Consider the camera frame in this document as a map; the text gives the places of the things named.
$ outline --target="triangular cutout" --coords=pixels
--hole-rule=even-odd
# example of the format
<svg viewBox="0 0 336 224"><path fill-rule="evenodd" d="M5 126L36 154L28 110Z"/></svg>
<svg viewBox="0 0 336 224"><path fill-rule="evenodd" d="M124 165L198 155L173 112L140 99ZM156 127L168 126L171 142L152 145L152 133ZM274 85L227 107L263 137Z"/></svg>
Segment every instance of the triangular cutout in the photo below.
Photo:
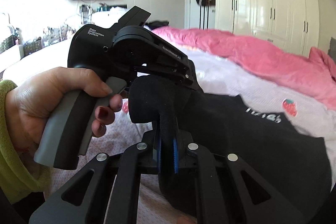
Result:
<svg viewBox="0 0 336 224"><path fill-rule="evenodd" d="M242 171L241 176L243 177L252 203L254 205L258 205L271 198L269 193L267 193L266 190L262 188L246 171Z"/></svg>
<svg viewBox="0 0 336 224"><path fill-rule="evenodd" d="M87 188L95 172L90 170L81 179L76 181L63 195L62 199L75 206L80 206L83 202Z"/></svg>

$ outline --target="red nail polish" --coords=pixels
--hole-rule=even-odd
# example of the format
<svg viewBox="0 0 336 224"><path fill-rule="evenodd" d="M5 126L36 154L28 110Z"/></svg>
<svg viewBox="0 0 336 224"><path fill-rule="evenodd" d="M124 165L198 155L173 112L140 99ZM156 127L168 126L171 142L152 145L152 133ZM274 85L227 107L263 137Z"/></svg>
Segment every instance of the red nail polish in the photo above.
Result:
<svg viewBox="0 0 336 224"><path fill-rule="evenodd" d="M99 109L99 113L98 113L98 118L99 119L104 120L104 119L107 118L108 115L109 115L109 112L105 108L101 107Z"/></svg>

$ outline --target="white wardrobe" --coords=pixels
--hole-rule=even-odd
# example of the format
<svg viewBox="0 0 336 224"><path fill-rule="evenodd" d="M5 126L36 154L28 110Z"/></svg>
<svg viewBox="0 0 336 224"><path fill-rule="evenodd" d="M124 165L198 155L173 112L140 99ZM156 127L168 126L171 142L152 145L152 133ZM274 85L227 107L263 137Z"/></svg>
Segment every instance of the white wardrobe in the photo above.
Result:
<svg viewBox="0 0 336 224"><path fill-rule="evenodd" d="M215 26L268 40L281 49L308 56L318 45L318 0L216 0Z"/></svg>

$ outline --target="black clothing on bed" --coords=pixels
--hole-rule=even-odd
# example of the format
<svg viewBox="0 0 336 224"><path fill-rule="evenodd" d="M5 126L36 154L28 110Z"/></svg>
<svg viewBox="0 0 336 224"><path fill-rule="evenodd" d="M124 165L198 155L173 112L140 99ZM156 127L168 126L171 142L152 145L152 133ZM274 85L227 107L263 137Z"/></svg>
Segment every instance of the black clothing on bed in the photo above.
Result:
<svg viewBox="0 0 336 224"><path fill-rule="evenodd" d="M137 78L129 92L132 122L160 117L162 146L178 128L212 153L235 153L310 220L331 189L331 168L323 138L299 134L283 113L259 113L240 96L205 94L158 76ZM193 180L159 176L173 207L194 214Z"/></svg>

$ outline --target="yellow-green towel fabric sleeve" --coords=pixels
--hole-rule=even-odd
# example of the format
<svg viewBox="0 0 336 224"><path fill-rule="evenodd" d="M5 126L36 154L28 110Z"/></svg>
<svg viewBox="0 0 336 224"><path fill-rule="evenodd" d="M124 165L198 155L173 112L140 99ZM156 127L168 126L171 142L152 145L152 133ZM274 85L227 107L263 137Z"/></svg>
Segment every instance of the yellow-green towel fabric sleeve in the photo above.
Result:
<svg viewBox="0 0 336 224"><path fill-rule="evenodd" d="M29 173L9 138L5 120L5 97L16 85L9 80L0 82L0 187L11 204L31 192L43 191L50 181L50 169L39 166L38 174Z"/></svg>

